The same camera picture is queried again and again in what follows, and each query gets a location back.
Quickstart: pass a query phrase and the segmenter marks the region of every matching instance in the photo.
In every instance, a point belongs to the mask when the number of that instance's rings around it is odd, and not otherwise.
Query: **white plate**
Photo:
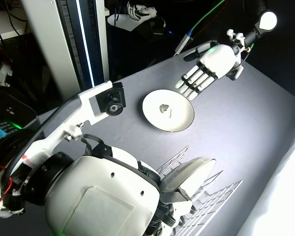
[[[195,116],[187,98],[166,89],[149,93],[144,98],[142,106],[147,120],[156,128],[168,132],[178,132],[188,128]]]

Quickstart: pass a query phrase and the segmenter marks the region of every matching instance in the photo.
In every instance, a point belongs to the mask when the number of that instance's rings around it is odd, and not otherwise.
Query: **dish rack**
[[[157,169],[157,172],[163,178],[171,170],[183,163],[189,146],[177,153],[168,162]],[[178,226],[173,230],[172,236],[198,236],[213,217],[219,212],[228,199],[235,193],[242,183],[242,180],[234,182],[218,191],[209,194],[206,190],[223,173],[220,171],[207,178],[202,186],[192,197],[193,206],[188,215],[182,216]]]

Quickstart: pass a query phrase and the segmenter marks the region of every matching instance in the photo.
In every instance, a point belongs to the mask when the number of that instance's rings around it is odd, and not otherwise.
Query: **green cable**
[[[221,5],[225,0],[221,0],[214,8],[211,9],[206,15],[204,15],[195,25],[192,27],[192,29],[189,31],[190,33],[197,27],[197,25],[205,18],[207,17],[212,11],[214,11],[219,5]]]

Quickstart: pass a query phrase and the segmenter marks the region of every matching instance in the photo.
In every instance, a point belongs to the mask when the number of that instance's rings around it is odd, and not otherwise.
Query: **white shelf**
[[[16,17],[19,17],[23,20],[26,20],[26,15],[23,9],[19,8],[13,8],[10,10],[10,13],[15,15]],[[25,22],[21,22],[13,17],[11,17],[12,23],[17,30],[17,32],[22,35],[25,33]],[[0,11],[0,34],[3,39],[12,38],[18,36],[16,32],[13,30],[9,17],[6,11]]]

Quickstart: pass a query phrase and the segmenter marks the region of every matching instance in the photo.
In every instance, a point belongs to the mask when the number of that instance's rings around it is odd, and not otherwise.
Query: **debris in bowl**
[[[166,112],[168,108],[169,108],[169,105],[167,105],[167,104],[162,104],[159,106],[159,110],[161,113]]]

